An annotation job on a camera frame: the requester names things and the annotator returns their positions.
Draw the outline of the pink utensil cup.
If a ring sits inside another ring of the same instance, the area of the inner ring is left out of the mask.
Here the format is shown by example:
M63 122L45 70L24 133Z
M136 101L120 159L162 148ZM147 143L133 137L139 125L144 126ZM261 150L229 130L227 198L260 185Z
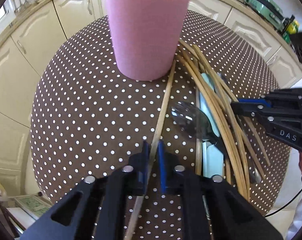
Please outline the pink utensil cup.
M171 68L190 0L105 0L119 71L152 81Z

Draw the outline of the green electric cooker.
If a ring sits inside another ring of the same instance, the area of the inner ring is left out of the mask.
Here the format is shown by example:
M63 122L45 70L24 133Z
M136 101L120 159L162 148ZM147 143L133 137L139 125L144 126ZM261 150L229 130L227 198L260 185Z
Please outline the green electric cooker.
M273 0L245 0L245 3L270 23L280 35L283 35L295 20L294 15L285 17L282 9Z

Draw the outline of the knife with teal sheath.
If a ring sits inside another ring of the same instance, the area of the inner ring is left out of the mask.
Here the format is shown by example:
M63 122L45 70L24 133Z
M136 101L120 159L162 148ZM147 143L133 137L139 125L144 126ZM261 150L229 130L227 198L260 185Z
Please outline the knife with teal sheath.
M199 89L198 92L197 129L198 138L202 141L203 176L207 178L215 175L222 176L224 144L208 103Z

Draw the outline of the lower cream cabinets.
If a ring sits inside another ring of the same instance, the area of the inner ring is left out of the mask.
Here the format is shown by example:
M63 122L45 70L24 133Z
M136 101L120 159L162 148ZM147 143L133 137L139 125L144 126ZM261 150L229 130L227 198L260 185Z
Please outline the lower cream cabinets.
M190 0L189 9L244 38L270 66L281 87L302 78L302 65L274 29L237 0ZM0 183L9 196L23 193L31 102L35 86L59 46L106 15L105 0L22 3L0 34Z

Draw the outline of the brown polka dot tablecloth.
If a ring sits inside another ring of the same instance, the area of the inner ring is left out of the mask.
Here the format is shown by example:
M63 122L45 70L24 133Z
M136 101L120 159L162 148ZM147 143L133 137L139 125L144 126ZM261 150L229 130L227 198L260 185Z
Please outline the brown polka dot tablecloth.
M214 71L225 75L237 98L258 98L278 87L260 54L221 23L188 11L180 36L196 44ZM124 166L144 140L151 144L167 79L135 81L119 72L107 17L58 49L37 86L30 130L35 178L53 204L87 175L105 177ZM243 124L266 176L250 186L250 203L264 215L280 191L290 148L252 122L271 163ZM166 150L194 170L196 140L180 134L167 112L161 136ZM182 239L180 199L161 194L157 163L149 187L132 239Z

